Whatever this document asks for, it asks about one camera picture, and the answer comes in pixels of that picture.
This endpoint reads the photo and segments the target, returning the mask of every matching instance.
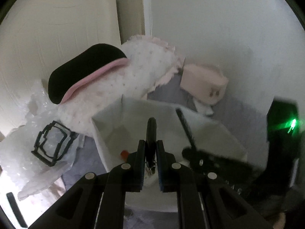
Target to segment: plastic bag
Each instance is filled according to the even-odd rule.
[[[74,140],[65,156],[53,167],[49,167],[31,151],[36,138],[47,124],[59,121],[57,106],[52,104],[41,81],[35,82],[33,95],[28,103],[27,123],[11,132],[0,142],[0,165],[7,176],[20,190],[18,199],[23,200],[29,195],[37,194],[52,185],[63,173],[68,171],[75,160],[76,149],[82,147],[84,136]],[[47,151],[54,150],[59,143],[59,134],[51,134],[46,142]]]

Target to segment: white headboard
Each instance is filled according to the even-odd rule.
[[[0,25],[0,132],[20,125],[34,80],[97,43],[121,45],[116,0],[17,0]]]

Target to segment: dark hole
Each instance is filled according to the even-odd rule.
[[[56,211],[57,215],[65,218],[72,219],[75,213],[77,204],[80,200],[81,194],[83,193],[82,188],[78,188],[74,194],[72,194],[66,202],[64,202]]]
[[[237,219],[246,214],[246,209],[243,208],[225,189],[220,189],[219,193],[227,213],[232,219]]]

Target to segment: green led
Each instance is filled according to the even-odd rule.
[[[296,125],[296,119],[293,119],[291,121],[291,124],[290,124],[290,129],[288,131],[288,133],[290,133],[291,130],[293,130],[295,128],[295,125]]]

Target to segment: silver screw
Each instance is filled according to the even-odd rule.
[[[124,164],[121,165],[121,168],[122,168],[122,169],[130,169],[130,167],[131,167],[131,166],[130,166],[130,164],[128,164],[128,163],[124,163]]]
[[[90,179],[93,179],[95,177],[95,174],[92,173],[92,172],[88,172],[86,175],[85,175],[85,178],[90,180]]]
[[[181,164],[180,163],[173,163],[172,164],[172,168],[173,169],[180,169],[181,168]]]
[[[210,172],[210,173],[208,174],[208,178],[210,178],[210,179],[212,179],[212,180],[215,180],[215,179],[217,178],[217,174],[214,173],[214,172]]]

